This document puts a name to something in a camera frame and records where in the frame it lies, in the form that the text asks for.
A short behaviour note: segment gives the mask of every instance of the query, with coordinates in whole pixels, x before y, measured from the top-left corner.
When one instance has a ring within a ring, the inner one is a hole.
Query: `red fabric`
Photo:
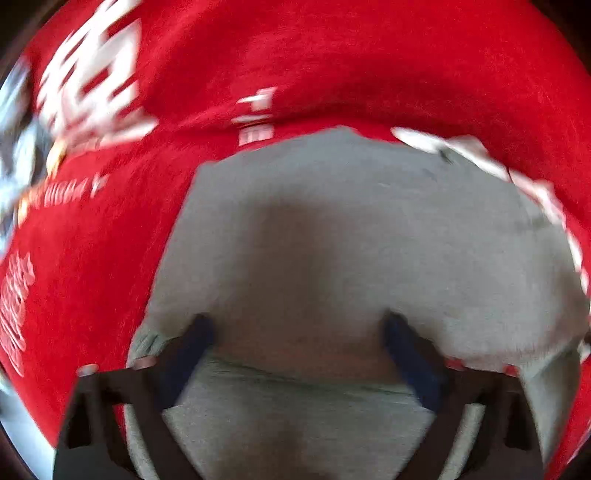
[[[70,0],[30,44],[35,98],[57,47],[99,3]],[[591,267],[591,81],[526,0],[144,0],[109,34],[136,18],[132,106],[158,127],[69,158],[56,181],[100,173],[107,184],[92,199],[33,211],[9,252],[30,252],[36,276],[22,327],[25,376],[11,377],[51,442],[75,369],[124,364],[194,169],[237,150],[232,118],[252,111],[236,102],[258,89],[277,88],[264,111],[270,141],[352,122],[376,138],[391,126],[477,136],[509,167],[554,183]],[[2,351],[0,359],[10,371]],[[576,410],[591,416],[584,398]]]

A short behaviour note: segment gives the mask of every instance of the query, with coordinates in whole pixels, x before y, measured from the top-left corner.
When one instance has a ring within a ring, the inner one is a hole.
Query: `gray sweatpants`
[[[450,160],[334,129],[199,168],[129,361],[195,313],[215,319],[214,354],[166,413],[207,480],[393,478],[432,416],[380,346],[386,308],[470,366],[518,365],[549,457],[589,311],[566,236],[513,185]]]

